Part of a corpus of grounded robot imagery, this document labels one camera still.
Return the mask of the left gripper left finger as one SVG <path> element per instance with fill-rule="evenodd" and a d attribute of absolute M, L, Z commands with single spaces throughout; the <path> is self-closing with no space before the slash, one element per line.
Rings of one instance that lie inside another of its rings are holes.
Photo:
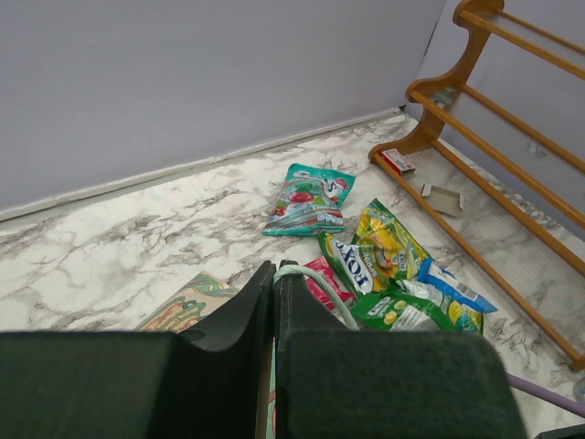
<path fill-rule="evenodd" d="M 179 333 L 3 333 L 1 435 L 262 438 L 275 270 Z"/>

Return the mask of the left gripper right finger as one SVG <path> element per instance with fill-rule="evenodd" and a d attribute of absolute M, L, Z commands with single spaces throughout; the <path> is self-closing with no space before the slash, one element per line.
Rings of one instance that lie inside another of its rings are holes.
<path fill-rule="evenodd" d="M 281 262 L 275 434 L 279 438 L 523 438 L 505 367 L 481 336 L 355 331 Z"/>

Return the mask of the green white snack bag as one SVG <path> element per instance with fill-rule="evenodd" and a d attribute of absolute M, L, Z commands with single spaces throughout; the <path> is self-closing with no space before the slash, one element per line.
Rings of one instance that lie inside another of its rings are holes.
<path fill-rule="evenodd" d="M 482 335 L 484 315 L 442 294 L 366 294 L 351 309 L 363 327 L 382 331 L 447 331 Z"/>

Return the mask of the yellow green Fox's candy bag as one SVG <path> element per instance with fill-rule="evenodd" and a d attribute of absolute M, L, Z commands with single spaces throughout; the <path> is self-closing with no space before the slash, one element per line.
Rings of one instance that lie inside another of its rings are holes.
<path fill-rule="evenodd" d="M 330 267 L 356 295 L 387 291 L 388 278 L 378 269 L 373 245 L 343 243 L 325 232 L 317 240 Z"/>

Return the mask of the green orange Fox's candy bag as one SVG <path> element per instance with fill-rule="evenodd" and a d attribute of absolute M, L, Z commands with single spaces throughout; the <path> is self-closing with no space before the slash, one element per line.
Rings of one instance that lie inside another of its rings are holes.
<path fill-rule="evenodd" d="M 431 257 L 377 198 L 363 210 L 352 243 L 365 248 L 375 268 L 388 279 L 416 278 Z"/>

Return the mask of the blue snack packet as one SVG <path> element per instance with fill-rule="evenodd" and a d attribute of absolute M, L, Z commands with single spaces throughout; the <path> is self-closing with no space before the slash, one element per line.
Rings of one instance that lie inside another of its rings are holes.
<path fill-rule="evenodd" d="M 450 272 L 442 269 L 433 259 L 425 259 L 420 266 L 417 280 L 433 286 L 443 294 L 456 300 L 462 305 L 469 306 L 472 310 L 491 314 L 497 308 L 473 288 L 457 280 Z"/>

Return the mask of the teal Fox's candy bag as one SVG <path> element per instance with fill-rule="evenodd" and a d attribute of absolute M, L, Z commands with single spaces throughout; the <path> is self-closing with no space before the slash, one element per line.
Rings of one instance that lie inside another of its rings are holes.
<path fill-rule="evenodd" d="M 341 207 L 355 180 L 334 169 L 290 165 L 263 234 L 303 237 L 344 230 Z"/>

